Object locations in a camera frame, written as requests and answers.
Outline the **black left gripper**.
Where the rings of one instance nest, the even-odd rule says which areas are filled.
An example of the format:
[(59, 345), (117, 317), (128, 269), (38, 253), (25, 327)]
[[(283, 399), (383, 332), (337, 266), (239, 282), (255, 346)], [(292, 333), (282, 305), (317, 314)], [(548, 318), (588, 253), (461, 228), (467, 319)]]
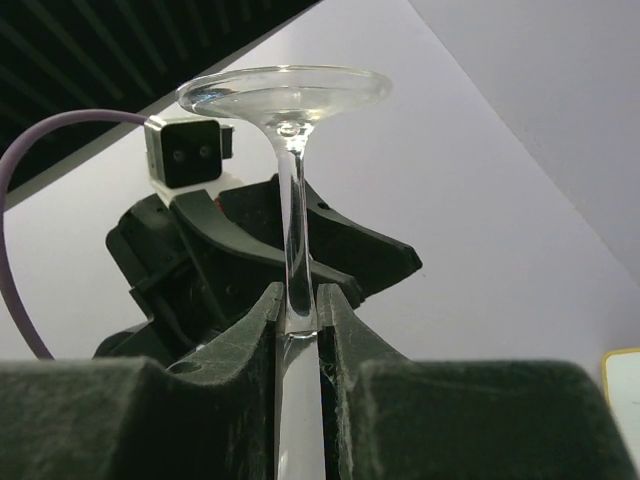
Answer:
[(169, 366), (233, 326), (273, 282), (284, 253), (229, 220), (203, 190), (134, 204), (106, 246), (145, 322), (101, 342), (98, 357), (152, 358)]

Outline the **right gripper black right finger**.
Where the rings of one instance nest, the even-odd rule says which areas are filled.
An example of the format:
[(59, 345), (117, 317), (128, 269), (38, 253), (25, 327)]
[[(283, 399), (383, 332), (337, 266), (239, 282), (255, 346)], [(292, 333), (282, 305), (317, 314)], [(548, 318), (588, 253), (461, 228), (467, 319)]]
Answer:
[(412, 361), (342, 290), (316, 297), (331, 479), (634, 479), (595, 382), (564, 361)]

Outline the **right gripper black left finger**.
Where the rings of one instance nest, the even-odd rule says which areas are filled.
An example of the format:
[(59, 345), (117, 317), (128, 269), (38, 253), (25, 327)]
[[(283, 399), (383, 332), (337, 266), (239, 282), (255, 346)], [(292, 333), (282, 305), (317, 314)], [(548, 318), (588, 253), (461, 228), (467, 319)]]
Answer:
[(146, 357), (1, 366), (5, 479), (270, 479), (271, 284), (234, 326), (171, 367)]

